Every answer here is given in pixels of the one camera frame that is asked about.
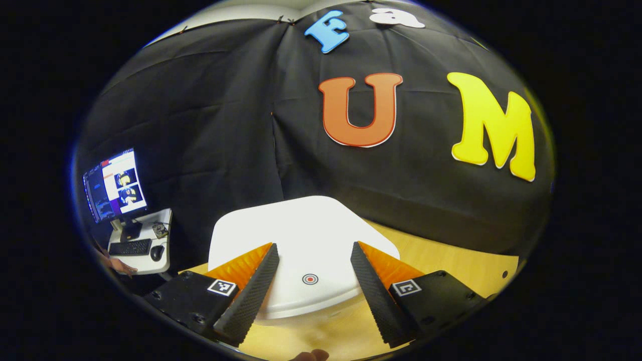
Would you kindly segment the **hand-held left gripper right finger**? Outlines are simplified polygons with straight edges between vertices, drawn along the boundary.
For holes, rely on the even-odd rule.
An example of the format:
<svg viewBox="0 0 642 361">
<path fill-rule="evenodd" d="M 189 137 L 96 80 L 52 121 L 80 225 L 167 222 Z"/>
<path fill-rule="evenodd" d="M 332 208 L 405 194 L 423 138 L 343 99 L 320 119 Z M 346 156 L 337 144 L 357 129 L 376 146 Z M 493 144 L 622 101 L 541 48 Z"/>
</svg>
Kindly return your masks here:
<svg viewBox="0 0 642 361">
<path fill-rule="evenodd" d="M 445 270 L 425 274 L 364 242 L 353 244 L 351 265 L 391 348 L 432 339 L 488 303 Z"/>
</svg>

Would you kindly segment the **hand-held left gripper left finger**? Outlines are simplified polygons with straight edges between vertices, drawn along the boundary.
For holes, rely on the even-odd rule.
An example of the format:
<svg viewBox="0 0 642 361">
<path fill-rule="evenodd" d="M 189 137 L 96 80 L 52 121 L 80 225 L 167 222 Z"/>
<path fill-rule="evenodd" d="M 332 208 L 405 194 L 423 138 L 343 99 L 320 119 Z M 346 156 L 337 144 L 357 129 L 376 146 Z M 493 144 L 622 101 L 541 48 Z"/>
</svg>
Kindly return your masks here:
<svg viewBox="0 0 642 361">
<path fill-rule="evenodd" d="M 190 331 L 237 347 L 260 310 L 278 265 L 277 245 L 264 244 L 206 274 L 186 270 L 144 299 Z"/>
</svg>

